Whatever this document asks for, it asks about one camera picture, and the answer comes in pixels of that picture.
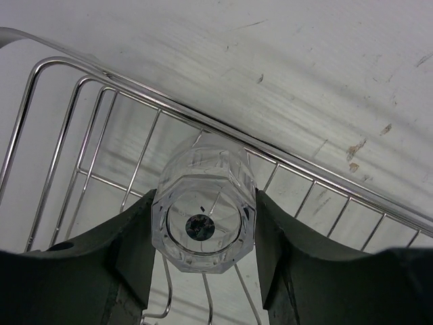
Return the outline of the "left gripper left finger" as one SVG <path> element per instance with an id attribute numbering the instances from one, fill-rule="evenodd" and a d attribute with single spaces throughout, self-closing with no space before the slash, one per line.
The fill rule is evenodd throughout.
<path id="1" fill-rule="evenodd" d="M 139 324 L 154 268 L 155 193 L 46 251 L 1 251 L 1 323 Z"/>

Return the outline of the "clear glass tumbler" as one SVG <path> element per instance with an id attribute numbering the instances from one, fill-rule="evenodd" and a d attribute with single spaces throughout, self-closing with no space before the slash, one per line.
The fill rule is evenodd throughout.
<path id="1" fill-rule="evenodd" d="M 152 244 L 179 271 L 222 274 L 254 246 L 256 181 L 246 150 L 215 133 L 186 139 L 152 204 Z"/>

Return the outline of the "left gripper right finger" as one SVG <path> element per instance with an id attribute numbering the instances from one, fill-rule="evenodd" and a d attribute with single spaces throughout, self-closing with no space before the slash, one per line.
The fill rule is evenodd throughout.
<path id="1" fill-rule="evenodd" d="M 432 250 L 375 254 L 316 232 L 256 193 L 256 262 L 271 324 L 431 324 Z"/>

